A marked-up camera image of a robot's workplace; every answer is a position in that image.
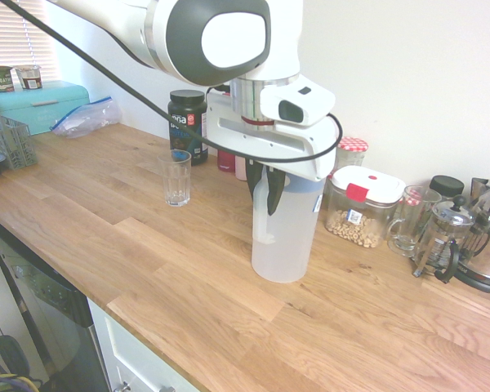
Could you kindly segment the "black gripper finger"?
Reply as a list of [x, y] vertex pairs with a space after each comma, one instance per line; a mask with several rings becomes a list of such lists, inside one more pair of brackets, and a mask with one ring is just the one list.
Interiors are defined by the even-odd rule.
[[273, 167], [266, 168], [268, 181], [267, 212], [272, 216], [281, 200], [286, 182], [286, 172]]
[[250, 191], [250, 195], [254, 195], [254, 189], [256, 185], [261, 180], [262, 177], [262, 164], [252, 160], [246, 160], [246, 176], [247, 176], [247, 185]]

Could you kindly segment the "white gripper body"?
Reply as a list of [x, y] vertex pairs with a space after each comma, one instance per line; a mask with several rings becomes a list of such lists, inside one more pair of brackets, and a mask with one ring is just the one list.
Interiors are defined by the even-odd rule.
[[207, 138], [234, 155], [247, 155], [306, 180], [320, 181], [335, 164], [337, 125], [326, 117], [312, 127], [276, 122], [253, 127], [231, 107], [231, 97], [207, 96]]

